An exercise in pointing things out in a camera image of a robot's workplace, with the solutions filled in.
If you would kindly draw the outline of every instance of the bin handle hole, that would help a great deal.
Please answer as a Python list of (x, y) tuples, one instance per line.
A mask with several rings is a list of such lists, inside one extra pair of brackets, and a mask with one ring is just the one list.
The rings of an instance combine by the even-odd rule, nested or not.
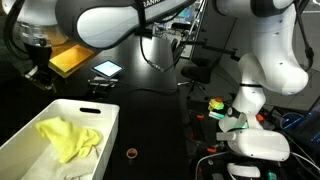
[(81, 112), (85, 113), (94, 113), (94, 114), (100, 114), (101, 111), (99, 109), (91, 109), (91, 108), (80, 108)]

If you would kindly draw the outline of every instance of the yellow box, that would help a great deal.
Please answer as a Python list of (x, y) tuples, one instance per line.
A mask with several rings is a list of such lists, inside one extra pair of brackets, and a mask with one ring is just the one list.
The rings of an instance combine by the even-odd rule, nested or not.
[(63, 78), (67, 78), (99, 52), (100, 51), (93, 51), (72, 41), (68, 41), (61, 46), (52, 48), (49, 68)]

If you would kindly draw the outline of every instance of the electronic device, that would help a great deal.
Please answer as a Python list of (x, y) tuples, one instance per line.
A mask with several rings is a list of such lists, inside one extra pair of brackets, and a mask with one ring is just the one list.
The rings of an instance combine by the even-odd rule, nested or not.
[(320, 163), (320, 96), (303, 117), (287, 113), (283, 130), (303, 146), (317, 163)]
[(91, 69), (100, 76), (110, 79), (120, 73), (124, 68), (111, 60), (107, 60), (101, 64), (93, 66)]

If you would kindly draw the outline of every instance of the wire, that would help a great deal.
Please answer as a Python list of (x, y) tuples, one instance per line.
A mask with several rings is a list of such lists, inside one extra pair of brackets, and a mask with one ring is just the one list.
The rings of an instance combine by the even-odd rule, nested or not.
[(185, 137), (185, 139), (187, 141), (189, 141), (190, 143), (194, 144), (195, 146), (197, 147), (201, 147), (201, 148), (209, 148), (211, 146), (209, 146), (208, 144), (206, 144), (205, 142), (201, 142), (201, 141), (196, 141), (196, 140), (191, 140), (190, 138), (188, 137)]
[(306, 171), (308, 171), (313, 177), (315, 177), (316, 179), (320, 179), (320, 177), (319, 176), (317, 176), (317, 175), (315, 175), (309, 168), (307, 168), (302, 162), (301, 162), (301, 160), (297, 157), (297, 156), (294, 156), (296, 159), (297, 159), (297, 161), (298, 161), (298, 163), (303, 167), (303, 169), (305, 169)]
[(231, 173), (229, 173), (232, 180), (237, 180)]
[(176, 18), (182, 11), (183, 11), (184, 9), (182, 9), (181, 11), (179, 11), (179, 12), (177, 12), (175, 15), (173, 15), (171, 18), (169, 18), (169, 19), (166, 19), (166, 20), (161, 20), (161, 21), (159, 21), (159, 22), (157, 22), (157, 23), (167, 23), (167, 22), (169, 22), (169, 21), (172, 21), (174, 18)]
[(177, 91), (178, 91), (178, 88), (176, 88), (176, 89), (153, 89), (153, 88), (146, 88), (146, 87), (141, 87), (141, 86), (133, 85), (133, 84), (130, 84), (130, 83), (125, 82), (125, 81), (117, 81), (117, 83), (126, 84), (126, 85), (129, 85), (129, 86), (135, 87), (135, 88), (137, 88), (138, 90), (144, 90), (144, 91), (162, 93), (162, 94), (167, 94), (167, 95), (169, 95), (169, 94), (175, 94), (175, 93), (177, 93)]
[(273, 104), (267, 104), (267, 103), (265, 103), (264, 105), (265, 105), (265, 106), (275, 106), (275, 105), (273, 105)]
[(228, 81), (225, 77), (221, 76), (220, 74), (214, 72), (217, 76), (219, 76), (221, 79), (225, 80), (232, 88), (234, 89), (238, 89), (236, 86), (234, 86), (233, 84), (231, 84), (230, 81)]
[[(202, 1), (201, 5), (200, 5), (200, 8), (199, 8), (199, 10), (198, 10), (198, 12), (197, 12), (197, 15), (196, 15), (196, 17), (195, 17), (195, 19), (198, 18), (199, 14), (200, 14), (199, 12), (201, 11), (202, 6), (205, 4), (205, 2), (206, 2), (206, 0), (203, 0), (203, 1)], [(193, 20), (193, 23), (192, 23), (192, 25), (191, 25), (190, 31), (189, 31), (189, 33), (188, 33), (188, 35), (187, 35), (187, 37), (186, 37), (186, 40), (185, 40), (184, 44), (182, 44), (182, 50), (186, 47), (186, 45), (187, 45), (187, 43), (188, 43), (189, 37), (190, 37), (190, 35), (191, 35), (191, 33), (192, 33), (192, 30), (193, 30), (193, 28), (194, 28), (195, 23), (196, 23), (196, 20)], [(179, 61), (179, 58), (177, 58), (169, 67), (167, 67), (166, 69), (164, 69), (164, 68), (162, 68), (161, 66), (159, 66), (158, 64), (156, 64), (156, 63), (148, 60), (148, 59), (146, 58), (146, 56), (145, 56), (145, 54), (144, 54), (144, 50), (143, 50), (142, 35), (140, 36), (140, 51), (141, 51), (141, 54), (142, 54), (142, 56), (143, 56), (143, 59), (144, 59), (151, 67), (153, 67), (154, 69), (156, 69), (156, 70), (158, 70), (158, 71), (160, 71), (160, 72), (167, 72), (167, 71), (170, 70), (172, 67), (174, 67), (174, 65)]]
[(320, 171), (320, 168), (319, 168), (317, 165), (315, 165), (314, 163), (312, 163), (311, 161), (309, 161), (307, 158), (305, 158), (305, 157), (303, 157), (303, 156), (301, 156), (301, 155), (299, 155), (299, 154), (297, 154), (297, 153), (294, 153), (294, 152), (291, 152), (291, 154), (294, 155), (294, 156), (296, 156), (296, 157), (299, 157), (299, 158), (305, 160), (306, 162), (308, 162), (309, 164), (311, 164), (313, 167), (315, 167), (318, 171)]
[(308, 66), (307, 68), (305, 69), (306, 72), (308, 72), (312, 65), (313, 65), (313, 57), (314, 57), (314, 52), (312, 50), (312, 48), (310, 47), (309, 43), (308, 43), (308, 40), (307, 40), (307, 37), (306, 37), (306, 33), (304, 31), (304, 26), (303, 26), (303, 23), (302, 23), (302, 18), (301, 18), (301, 15), (300, 15), (300, 10), (299, 10), (299, 1), (296, 0), (294, 2), (294, 7), (296, 9), (296, 14), (297, 14), (297, 20), (298, 20), (298, 23), (299, 23), (299, 26), (300, 26), (300, 30), (301, 30), (301, 34), (302, 34), (302, 37), (303, 37), (303, 41), (304, 41), (304, 44), (305, 44), (305, 54), (306, 54), (306, 57), (308, 58)]
[(288, 112), (288, 113), (285, 113), (284, 115), (282, 115), (282, 117), (284, 118), (285, 116), (288, 116), (288, 115), (297, 115), (297, 116), (299, 116), (299, 117), (301, 117), (301, 118), (303, 118), (303, 117), (304, 117), (304, 115), (299, 114), (299, 113), (295, 113), (295, 112)]
[(211, 155), (208, 155), (208, 156), (205, 156), (203, 158), (201, 158), (198, 163), (197, 163), (197, 166), (196, 166), (196, 173), (195, 173), (195, 180), (198, 179), (198, 168), (199, 168), (199, 165), (201, 163), (201, 161), (205, 160), (205, 159), (208, 159), (208, 158), (211, 158), (211, 157), (216, 157), (216, 156), (220, 156), (220, 155), (224, 155), (224, 154), (227, 154), (229, 152), (221, 152), (221, 153), (217, 153), (217, 154), (211, 154)]
[[(294, 113), (294, 112), (286, 113), (286, 114), (284, 114), (284, 115), (282, 115), (282, 116), (279, 115), (279, 114), (274, 114), (274, 113), (272, 113), (273, 116), (278, 116), (278, 117), (281, 118), (281, 119), (279, 119), (279, 120), (280, 120), (280, 128), (281, 128), (281, 130), (283, 130), (283, 118), (284, 118), (285, 116), (287, 116), (287, 115), (290, 115), (290, 114), (298, 115), (298, 116), (300, 116), (301, 118), (303, 118), (303, 115), (301, 115), (301, 114), (299, 114), (299, 113)], [(296, 146), (300, 149), (300, 151), (301, 151), (305, 156), (307, 156), (307, 158), (308, 158), (312, 163), (316, 164), (315, 161), (308, 155), (308, 153), (306, 153), (306, 152), (304, 151), (304, 149), (303, 149), (301, 146), (298, 145), (298, 143), (296, 143), (285, 131), (282, 131), (282, 132), (284, 133), (284, 135), (285, 135), (294, 145), (296, 145)]]
[(28, 58), (25, 57), (21, 57), (20, 55), (18, 55), (14, 50), (13, 47), (16, 48), (18, 51), (24, 53), (24, 54), (28, 54), (27, 52), (25, 52), (24, 50), (22, 50), (18, 45), (16, 45), (16, 43), (13, 40), (13, 29), (15, 26), (15, 23), (18, 19), (18, 16), (20, 14), (21, 8), (24, 4), (24, 0), (17, 0), (11, 7), (8, 16), (6, 18), (6, 22), (5, 22), (5, 27), (4, 27), (4, 43), (8, 49), (8, 51), (14, 55), (15, 57), (17, 57), (18, 59), (22, 59), (22, 60), (28, 60)]

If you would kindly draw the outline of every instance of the phone screen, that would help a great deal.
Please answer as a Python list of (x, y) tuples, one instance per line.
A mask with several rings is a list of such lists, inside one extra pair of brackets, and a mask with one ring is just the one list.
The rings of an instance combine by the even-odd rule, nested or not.
[(119, 73), (123, 69), (123, 67), (108, 60), (108, 61), (103, 62), (97, 66), (94, 66), (92, 69), (100, 75), (112, 77), (112, 76), (116, 75), (117, 73)]

